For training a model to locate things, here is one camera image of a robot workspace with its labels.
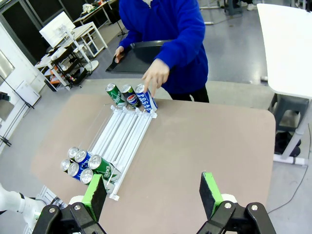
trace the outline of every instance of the monitor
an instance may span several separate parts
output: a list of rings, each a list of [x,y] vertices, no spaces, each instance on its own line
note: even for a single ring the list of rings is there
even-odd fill
[[[65,26],[70,32],[75,28],[65,12],[60,13],[40,30],[41,35],[52,48],[56,47],[66,36],[65,32],[61,30],[62,26]]]

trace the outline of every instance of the blue sleeve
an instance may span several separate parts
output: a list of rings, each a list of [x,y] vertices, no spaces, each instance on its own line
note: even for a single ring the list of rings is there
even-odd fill
[[[122,23],[129,30],[129,32],[128,32],[127,37],[119,43],[119,46],[123,46],[123,48],[127,48],[131,43],[142,41],[142,34],[133,27],[129,18],[125,14],[125,11],[123,9],[124,7],[126,6],[124,6],[124,4],[122,4],[122,1],[120,1],[120,4],[119,4],[120,18],[122,20]]]
[[[165,43],[156,59],[161,59],[171,69],[185,66],[198,54],[205,37],[205,23],[197,0],[173,0],[179,30],[177,39]]]

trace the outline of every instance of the black pants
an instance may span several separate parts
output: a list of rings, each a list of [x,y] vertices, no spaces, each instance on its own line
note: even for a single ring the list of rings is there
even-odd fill
[[[209,103],[207,89],[205,86],[189,94],[170,94],[170,96],[173,100],[181,100],[181,101],[191,101],[192,96],[194,98],[194,101]]]

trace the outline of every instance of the hand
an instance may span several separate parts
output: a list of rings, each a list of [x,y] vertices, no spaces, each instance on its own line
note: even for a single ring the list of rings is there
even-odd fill
[[[162,84],[166,83],[169,71],[168,65],[156,58],[142,78],[145,80],[144,92],[147,92],[148,86],[152,82],[152,97],[154,97],[156,89],[159,89]]]
[[[124,48],[123,46],[120,46],[116,49],[116,52],[115,52],[115,63],[119,63],[119,61],[122,59],[122,57],[124,57],[124,55],[121,54],[121,52],[123,52]]]

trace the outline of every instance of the can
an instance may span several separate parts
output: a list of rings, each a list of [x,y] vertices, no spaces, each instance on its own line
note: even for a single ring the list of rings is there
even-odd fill
[[[83,171],[83,168],[76,162],[73,162],[72,164],[70,164],[69,168],[68,168],[68,175],[70,175],[71,177],[80,180],[80,175]]]
[[[90,184],[93,178],[93,171],[90,168],[86,168],[81,172],[80,181],[83,184]]]
[[[86,150],[79,150],[75,156],[75,161],[83,168],[88,168],[88,161],[91,154]]]
[[[67,155],[70,159],[74,159],[78,151],[79,151],[78,147],[72,147],[68,150]]]
[[[129,84],[125,84],[122,89],[121,93],[126,98],[127,102],[133,106],[139,108],[141,106],[141,101],[137,98],[136,93],[133,91],[133,88]]]
[[[116,103],[117,106],[127,106],[128,103],[125,97],[121,94],[117,86],[113,83],[110,83],[106,87],[106,92],[111,96],[112,100]]]
[[[148,113],[150,113],[151,110],[156,111],[158,106],[154,98],[152,97],[151,92],[148,89],[146,93],[144,93],[143,91],[144,91],[144,84],[139,84],[135,88],[135,93],[138,99],[140,99],[140,101],[142,102],[144,108],[146,109]]]
[[[71,164],[71,161],[69,158],[64,159],[61,163],[60,163],[60,168],[62,171],[67,172],[69,166]]]
[[[88,167],[102,174],[104,179],[109,179],[115,169],[112,163],[104,160],[100,155],[93,155],[88,162]],[[111,181],[119,179],[120,175],[121,172],[115,169]]]

